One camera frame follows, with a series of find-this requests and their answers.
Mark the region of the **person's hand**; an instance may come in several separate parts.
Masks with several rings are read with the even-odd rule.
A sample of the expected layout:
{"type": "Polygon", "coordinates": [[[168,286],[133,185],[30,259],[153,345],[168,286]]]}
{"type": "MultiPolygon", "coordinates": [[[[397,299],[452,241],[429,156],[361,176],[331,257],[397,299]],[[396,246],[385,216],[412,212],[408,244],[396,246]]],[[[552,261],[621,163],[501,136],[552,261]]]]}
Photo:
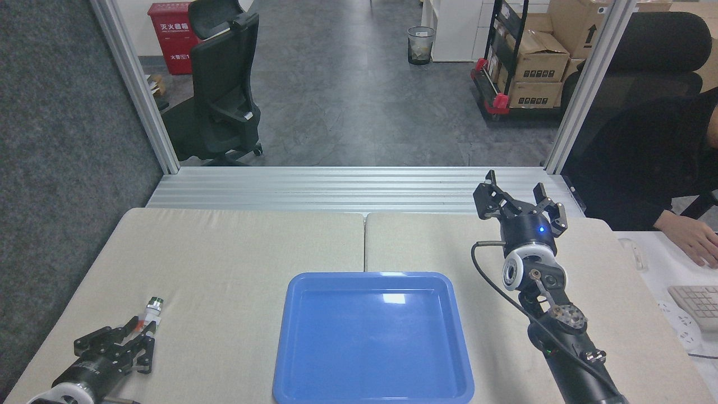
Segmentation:
{"type": "Polygon", "coordinates": [[[664,210],[653,226],[698,266],[717,268],[717,235],[705,223],[664,210]]]}

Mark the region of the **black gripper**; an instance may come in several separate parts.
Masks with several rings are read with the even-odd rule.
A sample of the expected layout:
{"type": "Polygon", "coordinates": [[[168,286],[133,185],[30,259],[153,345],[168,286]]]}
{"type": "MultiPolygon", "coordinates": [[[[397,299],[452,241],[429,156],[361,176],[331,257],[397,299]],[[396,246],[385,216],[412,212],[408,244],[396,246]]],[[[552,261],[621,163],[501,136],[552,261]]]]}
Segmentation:
{"type": "Polygon", "coordinates": [[[52,383],[52,386],[61,383],[82,384],[90,389],[93,396],[107,396],[130,371],[150,374],[155,346],[155,338],[152,335],[141,334],[125,345],[119,346],[115,351],[115,357],[88,351],[91,348],[120,343],[131,331],[131,328],[127,327],[102,327],[77,338],[73,344],[73,352],[75,356],[80,357],[52,383]]]}
{"type": "Polygon", "coordinates": [[[554,236],[560,236],[568,228],[564,205],[548,197],[542,182],[534,187],[533,194],[536,215],[522,214],[523,203],[498,187],[495,171],[488,171],[485,180],[473,193],[477,214],[482,220],[501,220],[504,256],[530,243],[548,246],[554,256],[557,253],[554,236]],[[548,215],[549,220],[541,215],[543,213],[548,215]]]}

